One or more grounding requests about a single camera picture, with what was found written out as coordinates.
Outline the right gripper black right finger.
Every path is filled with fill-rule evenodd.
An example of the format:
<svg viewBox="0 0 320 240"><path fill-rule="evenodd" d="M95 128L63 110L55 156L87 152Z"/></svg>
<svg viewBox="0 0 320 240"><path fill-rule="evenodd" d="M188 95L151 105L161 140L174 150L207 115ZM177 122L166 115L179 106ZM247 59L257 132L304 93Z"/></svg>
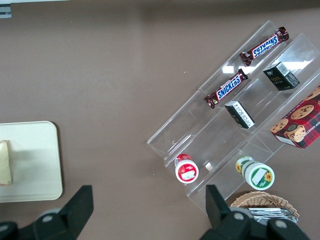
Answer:
<svg viewBox="0 0 320 240"><path fill-rule="evenodd" d="M267 225L238 211L230 210L218 188L206 186L206 213L211 229L202 240L308 240L309 237L294 222L274 218Z"/></svg>

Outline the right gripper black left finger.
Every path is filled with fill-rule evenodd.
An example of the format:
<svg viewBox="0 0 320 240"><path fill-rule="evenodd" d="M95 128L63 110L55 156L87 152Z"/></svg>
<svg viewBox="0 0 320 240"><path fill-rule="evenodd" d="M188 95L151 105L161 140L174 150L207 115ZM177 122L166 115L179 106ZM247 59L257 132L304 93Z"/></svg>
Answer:
<svg viewBox="0 0 320 240"><path fill-rule="evenodd" d="M29 225L14 221L0 223L2 240L76 240L94 210L93 188L83 185L62 207L43 212Z"/></svg>

